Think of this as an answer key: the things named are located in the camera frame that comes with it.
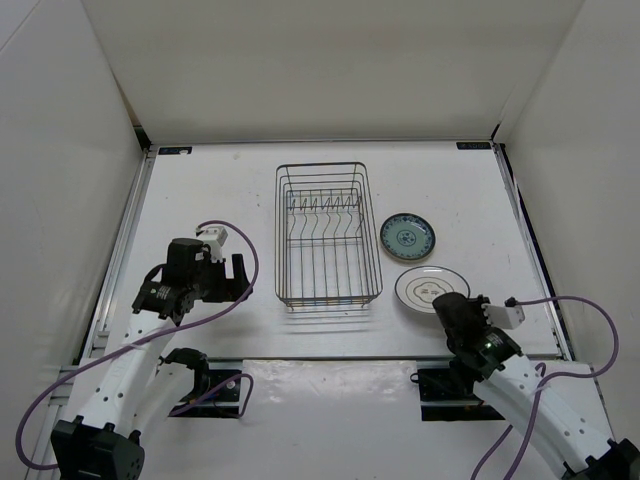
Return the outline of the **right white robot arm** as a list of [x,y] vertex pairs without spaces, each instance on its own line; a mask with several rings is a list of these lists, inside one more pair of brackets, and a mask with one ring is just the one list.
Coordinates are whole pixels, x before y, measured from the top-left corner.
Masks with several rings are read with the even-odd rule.
[[541,372],[511,338],[525,320],[526,302],[510,298],[493,305],[484,296],[445,293],[432,302],[457,369],[449,387],[460,399],[477,397],[522,437],[506,477],[516,473],[534,448],[560,479],[636,479],[639,449],[590,426],[552,388],[552,381],[575,378],[569,371]]

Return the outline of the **blue patterned plate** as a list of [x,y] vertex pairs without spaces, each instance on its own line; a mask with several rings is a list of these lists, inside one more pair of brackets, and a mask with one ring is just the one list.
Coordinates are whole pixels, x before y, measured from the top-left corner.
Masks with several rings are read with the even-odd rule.
[[436,246],[432,225],[421,216],[408,212],[387,218],[380,228],[379,239],[388,255],[405,262],[427,258]]

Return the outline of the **white plate with dark rim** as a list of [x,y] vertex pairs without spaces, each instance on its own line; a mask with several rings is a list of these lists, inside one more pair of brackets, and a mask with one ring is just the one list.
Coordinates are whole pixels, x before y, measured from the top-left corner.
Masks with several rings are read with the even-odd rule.
[[420,266],[403,272],[395,282],[396,298],[406,308],[435,314],[433,301],[446,293],[471,294],[468,281],[458,272],[441,266]]

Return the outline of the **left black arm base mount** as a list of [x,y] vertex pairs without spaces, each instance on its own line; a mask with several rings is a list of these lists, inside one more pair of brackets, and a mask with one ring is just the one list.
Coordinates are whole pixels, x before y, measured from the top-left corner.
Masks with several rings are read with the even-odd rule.
[[191,348],[174,349],[160,364],[182,365],[193,373],[193,388],[172,408],[170,418],[244,417],[255,387],[251,374],[238,369],[213,369],[205,353]]

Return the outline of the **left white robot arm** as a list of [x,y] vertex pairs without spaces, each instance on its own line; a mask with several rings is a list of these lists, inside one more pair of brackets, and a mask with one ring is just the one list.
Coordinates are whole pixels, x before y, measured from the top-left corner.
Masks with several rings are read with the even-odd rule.
[[250,294],[242,255],[233,255],[233,275],[226,275],[226,237],[224,228],[213,227],[194,239],[174,239],[165,262],[145,276],[122,354],[107,356],[106,372],[87,402],[51,433],[61,478],[139,478],[143,444],[156,423],[213,397],[206,354],[165,348],[196,303],[235,303]]

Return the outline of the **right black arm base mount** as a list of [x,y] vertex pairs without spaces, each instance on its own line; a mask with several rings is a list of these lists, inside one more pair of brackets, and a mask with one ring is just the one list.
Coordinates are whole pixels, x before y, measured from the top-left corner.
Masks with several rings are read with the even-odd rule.
[[499,421],[503,417],[472,392],[475,377],[456,361],[418,361],[410,374],[423,422]]

